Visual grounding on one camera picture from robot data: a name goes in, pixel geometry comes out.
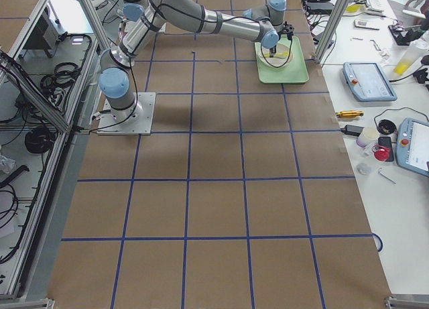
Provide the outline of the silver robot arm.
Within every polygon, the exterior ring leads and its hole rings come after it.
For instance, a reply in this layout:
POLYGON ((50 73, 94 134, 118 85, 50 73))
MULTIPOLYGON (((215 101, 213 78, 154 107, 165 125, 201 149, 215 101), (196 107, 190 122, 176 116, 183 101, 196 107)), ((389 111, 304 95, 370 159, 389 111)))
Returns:
POLYGON ((137 21, 149 4, 149 0, 123 0, 124 18, 130 21, 137 21))
POLYGON ((280 40, 287 0, 269 0, 265 5, 232 16, 209 10, 193 0, 148 0, 148 6, 126 3, 123 8, 135 25, 118 45, 112 45, 101 60, 99 87, 112 110, 134 108, 137 96, 130 86, 134 58, 165 23, 199 34, 220 34, 274 48, 280 40))

